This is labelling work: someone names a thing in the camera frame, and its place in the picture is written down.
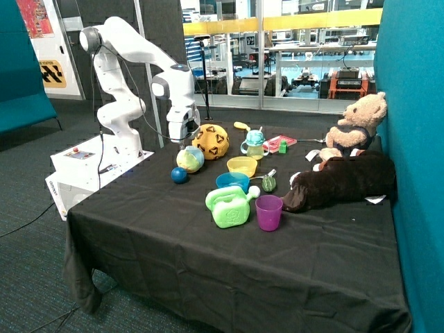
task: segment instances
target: stuffed toy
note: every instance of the stuffed toy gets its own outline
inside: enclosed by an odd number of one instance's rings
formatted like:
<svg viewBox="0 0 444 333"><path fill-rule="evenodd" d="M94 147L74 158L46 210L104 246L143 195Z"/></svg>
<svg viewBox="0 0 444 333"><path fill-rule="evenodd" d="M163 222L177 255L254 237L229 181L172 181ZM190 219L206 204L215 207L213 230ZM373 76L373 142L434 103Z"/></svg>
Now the stuffed toy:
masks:
<svg viewBox="0 0 444 333"><path fill-rule="evenodd" d="M304 171L291 180L282 197L288 212L310 210L337 201L358 201L390 195L395 188L395 166L378 151L358 151L354 157L332 157L320 171Z"/></svg>
<svg viewBox="0 0 444 333"><path fill-rule="evenodd" d="M353 149L365 150L376 135L376 127L387 114L386 94L369 94L349 105L344 119L330 129L325 137L327 148L319 153L322 161L333 156L349 156Z"/></svg>

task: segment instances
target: glass window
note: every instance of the glass window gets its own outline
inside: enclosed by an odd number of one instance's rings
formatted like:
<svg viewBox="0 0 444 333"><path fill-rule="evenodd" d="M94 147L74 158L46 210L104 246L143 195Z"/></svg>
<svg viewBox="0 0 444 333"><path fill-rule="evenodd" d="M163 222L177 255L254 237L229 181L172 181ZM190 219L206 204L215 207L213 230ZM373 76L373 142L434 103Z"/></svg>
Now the glass window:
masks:
<svg viewBox="0 0 444 333"><path fill-rule="evenodd" d="M182 6L190 1L199 12L189 31L212 32L205 75L201 49L187 36L197 101L203 76L211 104L220 106L339 113L376 91L382 0L182 0Z"/></svg>

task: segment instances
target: sippy cup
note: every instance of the sippy cup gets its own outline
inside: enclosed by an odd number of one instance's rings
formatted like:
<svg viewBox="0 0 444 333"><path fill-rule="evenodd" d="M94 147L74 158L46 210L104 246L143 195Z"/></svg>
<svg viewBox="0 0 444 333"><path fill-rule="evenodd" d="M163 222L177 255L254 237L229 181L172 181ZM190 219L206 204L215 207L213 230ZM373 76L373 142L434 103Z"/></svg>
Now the sippy cup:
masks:
<svg viewBox="0 0 444 333"><path fill-rule="evenodd" d="M252 157L255 160L260 160L264 156L267 156L270 152L270 147L267 147L267 152L264 152L262 145L265 142L264 134L262 134L262 127L259 130L250 130L247 133L247 138L241 144L241 152L247 154L248 157Z"/></svg>

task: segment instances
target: door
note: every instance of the door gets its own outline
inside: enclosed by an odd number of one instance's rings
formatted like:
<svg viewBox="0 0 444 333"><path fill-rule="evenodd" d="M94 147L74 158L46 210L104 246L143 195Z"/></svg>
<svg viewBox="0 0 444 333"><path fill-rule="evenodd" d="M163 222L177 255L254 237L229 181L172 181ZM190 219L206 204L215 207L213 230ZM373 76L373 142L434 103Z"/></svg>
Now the door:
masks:
<svg viewBox="0 0 444 333"><path fill-rule="evenodd" d="M85 99L53 0L17 0L48 97Z"/></svg>

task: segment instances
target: teddy bear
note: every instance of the teddy bear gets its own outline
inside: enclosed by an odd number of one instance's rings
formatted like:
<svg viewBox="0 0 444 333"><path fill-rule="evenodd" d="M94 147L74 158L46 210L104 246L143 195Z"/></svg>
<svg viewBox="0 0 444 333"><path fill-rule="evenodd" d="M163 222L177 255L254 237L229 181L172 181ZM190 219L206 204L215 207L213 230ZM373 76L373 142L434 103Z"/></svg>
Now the teddy bear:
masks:
<svg viewBox="0 0 444 333"><path fill-rule="evenodd" d="M348 157L355 149L366 150L376 135L376 127L387 114L386 94L368 94L349 105L344 119L330 129L325 137L327 148L319 153L322 161L331 157Z"/></svg>
<svg viewBox="0 0 444 333"><path fill-rule="evenodd" d="M304 212L369 196L390 196L396 185L393 161L379 151L358 150L352 157L332 157L316 171L296 173L283 197L283 210Z"/></svg>

